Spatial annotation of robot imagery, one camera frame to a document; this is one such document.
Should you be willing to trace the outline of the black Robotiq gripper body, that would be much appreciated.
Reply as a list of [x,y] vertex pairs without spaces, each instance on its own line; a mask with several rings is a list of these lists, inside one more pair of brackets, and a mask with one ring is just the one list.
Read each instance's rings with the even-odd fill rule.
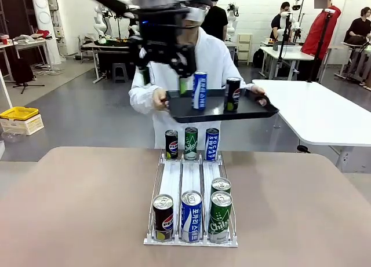
[[179,36],[187,27],[183,20],[190,12],[186,6],[159,6],[134,9],[139,35],[129,38],[130,55],[136,65],[150,61],[169,65],[195,64],[195,45],[180,43]]

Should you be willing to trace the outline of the person's right hand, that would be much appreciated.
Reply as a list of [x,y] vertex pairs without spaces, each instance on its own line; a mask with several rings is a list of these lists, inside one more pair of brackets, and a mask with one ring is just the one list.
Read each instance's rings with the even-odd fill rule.
[[152,103],[156,111],[167,111],[169,102],[166,97],[166,90],[160,87],[155,89],[152,94]]

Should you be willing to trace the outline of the person's left hand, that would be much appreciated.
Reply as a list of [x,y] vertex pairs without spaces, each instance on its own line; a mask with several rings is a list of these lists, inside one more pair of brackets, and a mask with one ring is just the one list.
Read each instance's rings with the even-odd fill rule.
[[250,88],[250,91],[257,95],[256,102],[259,103],[262,107],[265,107],[267,105],[267,99],[265,96],[265,91],[263,88],[253,85]]

